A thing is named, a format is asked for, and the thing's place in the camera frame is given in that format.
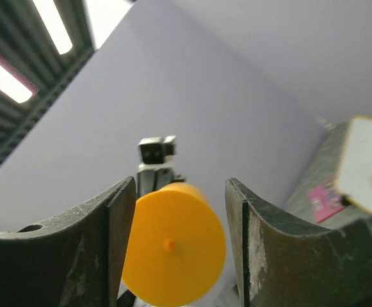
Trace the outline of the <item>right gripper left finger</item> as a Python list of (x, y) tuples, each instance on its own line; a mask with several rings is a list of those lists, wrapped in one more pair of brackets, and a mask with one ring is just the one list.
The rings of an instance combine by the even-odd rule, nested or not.
[(0, 232), (0, 306), (115, 306), (133, 177), (18, 232)]

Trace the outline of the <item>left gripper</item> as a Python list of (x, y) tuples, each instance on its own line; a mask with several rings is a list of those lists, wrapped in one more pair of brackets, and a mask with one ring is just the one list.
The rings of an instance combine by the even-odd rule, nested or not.
[(137, 173), (137, 195), (146, 195), (158, 191), (175, 182), (185, 182), (186, 177), (172, 168), (147, 169)]

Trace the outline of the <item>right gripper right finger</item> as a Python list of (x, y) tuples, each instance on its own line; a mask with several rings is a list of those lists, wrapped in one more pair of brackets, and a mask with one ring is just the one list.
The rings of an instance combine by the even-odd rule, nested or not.
[(242, 306), (372, 306), (372, 216), (329, 230), (236, 178), (225, 207)]

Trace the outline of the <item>orange wine glass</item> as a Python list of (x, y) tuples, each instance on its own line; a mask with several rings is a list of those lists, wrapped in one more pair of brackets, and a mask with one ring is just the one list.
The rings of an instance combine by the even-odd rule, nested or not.
[(172, 183), (136, 201), (122, 281), (153, 306), (185, 306), (215, 285), (226, 254), (206, 197), (194, 185)]

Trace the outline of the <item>pink card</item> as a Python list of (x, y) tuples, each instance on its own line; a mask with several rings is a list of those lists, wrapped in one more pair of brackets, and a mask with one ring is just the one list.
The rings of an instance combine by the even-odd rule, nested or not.
[(321, 223), (345, 209), (334, 189), (335, 177), (330, 177), (308, 192), (314, 222)]

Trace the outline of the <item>gold framed whiteboard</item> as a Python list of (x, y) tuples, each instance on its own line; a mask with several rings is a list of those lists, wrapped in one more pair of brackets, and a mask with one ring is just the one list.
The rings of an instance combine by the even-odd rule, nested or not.
[(372, 117), (356, 116), (347, 128), (335, 189), (352, 205), (372, 214)]

